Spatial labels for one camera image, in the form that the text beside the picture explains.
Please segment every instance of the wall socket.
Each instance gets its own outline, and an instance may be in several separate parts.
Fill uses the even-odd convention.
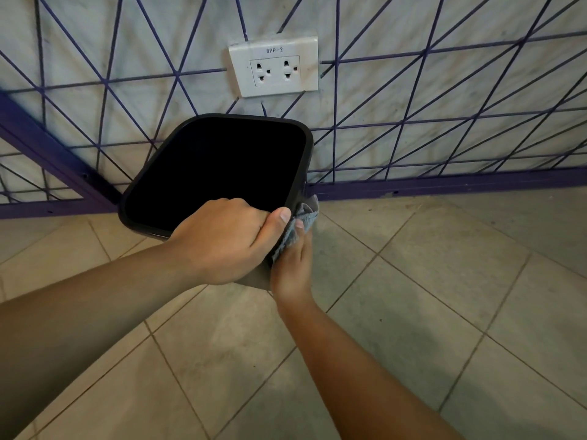
[[[318,89],[318,38],[262,40],[228,48],[242,97]]]

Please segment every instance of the floor tile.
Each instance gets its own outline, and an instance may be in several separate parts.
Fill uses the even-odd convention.
[[[147,237],[143,240],[143,242],[137,244],[135,247],[131,248],[129,251],[124,253],[122,256],[133,255],[135,253],[149,249],[151,247],[155,247],[155,245],[160,245],[160,244],[163,244],[163,241],[152,238],[152,237]]]
[[[205,439],[152,338],[39,433],[54,439]]]
[[[422,198],[334,200],[320,203],[320,212],[379,251],[421,204]]]
[[[238,284],[206,287],[155,338],[210,436],[294,347],[273,298]]]
[[[587,438],[587,411],[488,338],[441,414],[468,440]]]
[[[587,188],[446,198],[520,244],[587,277]]]
[[[313,226],[312,292],[327,310],[375,256],[326,216]]]
[[[153,313],[149,318],[147,318],[147,324],[149,325],[151,331],[155,332],[163,325],[163,323],[165,323],[165,321],[175,315],[176,312],[178,312],[183,306],[190,302],[194,296],[198,295],[204,287],[206,287],[206,285],[197,286],[186,290],[184,293],[176,296],[158,311]]]
[[[587,279],[532,255],[489,334],[587,406]]]
[[[481,330],[528,251],[452,205],[431,199],[382,256]]]
[[[149,331],[144,323],[136,326],[135,329],[98,358],[82,375],[77,377],[73,383],[40,413],[36,418],[37,428],[41,429],[46,426],[148,336]]]
[[[434,409],[481,338],[474,326],[381,258],[329,315]]]
[[[329,440],[340,437],[296,349],[217,438]]]
[[[14,440],[30,440],[35,435],[35,429],[33,423],[28,425],[23,431],[14,437]]]
[[[0,265],[7,299],[108,262],[84,218],[73,219]]]
[[[0,219],[0,263],[58,229],[68,217]]]
[[[127,229],[116,213],[91,214],[88,219],[110,259],[120,257],[145,239]]]

